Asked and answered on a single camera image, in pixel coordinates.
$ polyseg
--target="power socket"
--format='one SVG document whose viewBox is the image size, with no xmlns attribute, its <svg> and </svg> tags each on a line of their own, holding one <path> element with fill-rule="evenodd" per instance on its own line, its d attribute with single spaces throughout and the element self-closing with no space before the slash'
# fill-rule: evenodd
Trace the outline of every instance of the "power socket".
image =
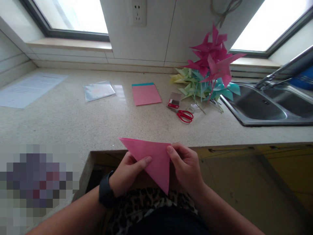
<svg viewBox="0 0 313 235">
<path fill-rule="evenodd" d="M 146 0 L 130 0 L 129 23 L 133 26 L 146 26 Z"/>
</svg>

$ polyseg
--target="small red box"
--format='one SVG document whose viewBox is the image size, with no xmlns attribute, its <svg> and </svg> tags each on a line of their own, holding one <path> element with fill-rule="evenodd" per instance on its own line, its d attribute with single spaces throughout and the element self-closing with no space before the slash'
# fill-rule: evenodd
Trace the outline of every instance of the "small red box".
<svg viewBox="0 0 313 235">
<path fill-rule="evenodd" d="M 172 93 L 168 106 L 172 108 L 179 108 L 181 94 Z"/>
</svg>

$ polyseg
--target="stainless steel sink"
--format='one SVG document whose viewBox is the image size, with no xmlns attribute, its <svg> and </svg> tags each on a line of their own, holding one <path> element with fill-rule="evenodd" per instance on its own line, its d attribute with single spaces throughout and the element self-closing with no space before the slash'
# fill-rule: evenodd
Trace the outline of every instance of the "stainless steel sink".
<svg viewBox="0 0 313 235">
<path fill-rule="evenodd" d="M 242 125 L 313 125 L 313 98 L 292 86 L 258 90 L 251 83 L 238 85 L 241 96 L 221 99 Z"/>
<path fill-rule="evenodd" d="M 263 92 L 288 111 L 302 118 L 313 118 L 313 104 L 288 90 L 264 89 Z"/>
</svg>

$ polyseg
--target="countertop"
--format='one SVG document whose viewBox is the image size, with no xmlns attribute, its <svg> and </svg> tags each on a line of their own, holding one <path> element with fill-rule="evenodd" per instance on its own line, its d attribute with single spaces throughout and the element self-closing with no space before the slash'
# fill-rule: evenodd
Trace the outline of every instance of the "countertop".
<svg viewBox="0 0 313 235">
<path fill-rule="evenodd" d="M 207 114 L 196 109 L 193 122 L 185 124 L 166 108 L 171 92 L 179 93 L 177 87 L 184 87 L 170 85 L 168 74 L 64 69 L 37 69 L 30 74 L 38 71 L 68 78 L 25 109 L 0 107 L 1 143 L 76 144 L 79 177 L 90 151 L 125 149 L 118 137 L 181 142 L 189 147 L 313 141 L 313 126 L 244 127 L 224 103 L 224 113 L 204 104 Z M 86 102 L 83 85 L 105 80 L 116 95 Z M 136 107 L 131 85 L 148 82 L 154 82 L 162 103 Z M 192 98 L 183 100 L 180 108 L 191 103 Z"/>
</svg>

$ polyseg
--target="clear plastic bag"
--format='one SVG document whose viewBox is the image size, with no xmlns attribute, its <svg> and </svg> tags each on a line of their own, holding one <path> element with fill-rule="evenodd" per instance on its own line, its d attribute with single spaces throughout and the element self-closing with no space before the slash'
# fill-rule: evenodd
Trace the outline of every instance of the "clear plastic bag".
<svg viewBox="0 0 313 235">
<path fill-rule="evenodd" d="M 115 91 L 113 90 L 110 81 L 89 84 L 87 86 L 84 86 L 84 91 L 87 102 L 115 94 Z"/>
</svg>

